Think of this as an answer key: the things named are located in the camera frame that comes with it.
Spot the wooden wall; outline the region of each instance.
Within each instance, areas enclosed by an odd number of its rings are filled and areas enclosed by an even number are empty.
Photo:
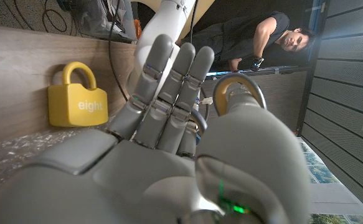
[[[134,66],[134,45],[113,43],[113,63],[122,83]],[[73,61],[89,66],[97,87],[108,93],[110,115],[125,103],[111,72],[108,42],[0,27],[0,141],[46,130],[47,87],[58,83]],[[75,71],[73,82],[86,83]]]

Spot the gray wall panel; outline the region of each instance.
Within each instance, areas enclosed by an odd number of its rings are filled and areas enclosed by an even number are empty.
[[[363,137],[363,114],[310,95],[308,108]]]
[[[363,36],[322,40],[318,57],[363,60]]]
[[[363,9],[326,20],[322,38],[363,33]]]
[[[315,78],[311,92],[363,111],[363,88]]]
[[[363,139],[320,117],[310,110],[307,110],[304,122],[363,162]]]
[[[363,86],[363,62],[318,60],[314,76]]]
[[[363,185],[363,163],[350,156],[345,150],[341,149],[330,140],[324,138],[313,128],[305,126],[303,132],[303,136],[310,139],[310,142],[316,146],[318,150],[347,172],[358,183]]]
[[[331,0],[329,4],[328,16],[341,12],[356,9],[363,6],[363,0]]]
[[[307,125],[303,126],[303,133],[306,129]],[[314,152],[325,162],[326,166],[329,170],[363,203],[363,187],[359,185],[354,179],[348,176],[343,170],[338,168],[335,163],[330,161],[321,151],[319,151],[314,145],[312,145],[307,139],[303,136],[304,140],[307,144],[314,150]]]

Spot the wristwatch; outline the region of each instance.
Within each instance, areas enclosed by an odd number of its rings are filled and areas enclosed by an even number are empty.
[[[258,69],[260,68],[260,65],[262,64],[263,61],[264,61],[264,58],[255,57],[253,59],[253,63],[252,63],[252,66],[250,67],[250,69],[254,72],[258,71]]]

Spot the green led light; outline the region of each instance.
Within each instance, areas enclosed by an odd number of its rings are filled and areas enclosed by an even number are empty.
[[[245,211],[243,210],[242,207],[239,207],[239,206],[236,206],[236,205],[233,206],[233,210],[236,211],[236,212],[242,213],[242,214],[245,213]]]

